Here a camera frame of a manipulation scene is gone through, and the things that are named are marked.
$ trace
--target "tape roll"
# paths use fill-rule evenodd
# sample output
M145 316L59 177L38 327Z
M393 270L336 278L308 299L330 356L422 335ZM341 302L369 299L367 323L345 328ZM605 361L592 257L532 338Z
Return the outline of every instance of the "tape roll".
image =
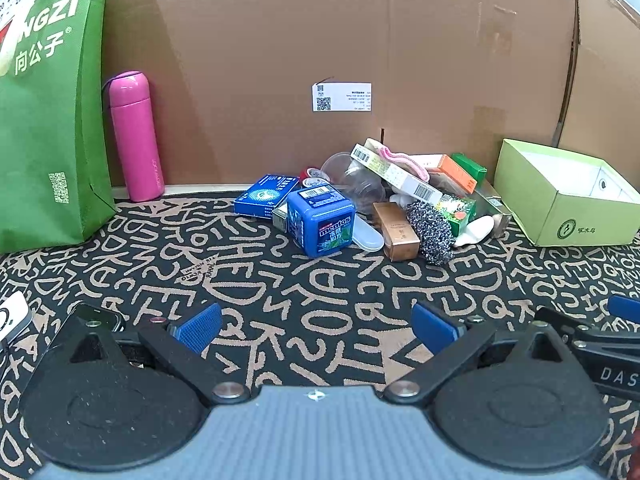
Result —
M302 181L302 187L315 187L322 186L323 184L328 184L329 181L324 178L310 176L309 178L305 178Z
M303 182L306 178L322 178L330 182L329 175L327 175L324 171L318 170L318 168L305 168L300 173L300 182Z

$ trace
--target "white floor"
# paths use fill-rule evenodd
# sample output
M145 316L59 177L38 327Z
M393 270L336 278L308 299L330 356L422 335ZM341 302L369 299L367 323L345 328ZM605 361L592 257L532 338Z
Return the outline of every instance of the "white floor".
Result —
M185 184L183 186L167 186L164 190L164 196L180 195L185 193L207 193L220 191L244 191L248 189L249 184ZM113 197L118 200L126 200L129 198L125 187L114 187Z

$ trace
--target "black circular base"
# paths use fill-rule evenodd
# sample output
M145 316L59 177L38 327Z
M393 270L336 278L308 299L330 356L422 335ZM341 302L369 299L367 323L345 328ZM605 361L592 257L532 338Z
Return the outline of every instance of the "black circular base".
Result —
M588 458L607 427L593 384L573 371L531 359L460 375L436 396L435 421L463 452L498 468L567 468Z
M168 455L187 441L201 415L197 396L182 381L107 361L58 368L24 407L27 431L44 458L89 471Z

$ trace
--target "barcode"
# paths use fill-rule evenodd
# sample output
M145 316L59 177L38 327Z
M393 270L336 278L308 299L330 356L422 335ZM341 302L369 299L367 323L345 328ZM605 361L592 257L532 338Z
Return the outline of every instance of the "barcode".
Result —
M319 112L331 111L331 98L330 97L316 97L316 104L318 105Z
M423 186L422 184L418 184L418 187L415 189L415 192L414 192L415 196L417 196L418 198L421 198L425 202L429 201L432 194L433 194L433 189L429 189L428 187Z
M330 190L327 186L321 187L313 187L311 189L307 189L306 191L302 191L300 196L302 198L311 198L312 196L322 195L324 193L328 193Z
M358 160L361 160L362 162L368 162L369 159L371 158L367 153L363 152L362 150L359 150L358 148L354 148L353 153L351 155L353 155Z
M66 175L64 173L49 173L49 180L53 188L53 199L60 204L68 204L69 190L66 187Z

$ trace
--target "silver bolt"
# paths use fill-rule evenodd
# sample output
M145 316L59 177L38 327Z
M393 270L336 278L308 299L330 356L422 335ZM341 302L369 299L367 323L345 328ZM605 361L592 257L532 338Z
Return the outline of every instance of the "silver bolt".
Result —
M396 381L389 385L389 391L398 397L413 397L420 393L420 386L413 381Z
M244 386L233 381L226 381L216 384L213 388L213 393L221 399L237 399L244 394Z

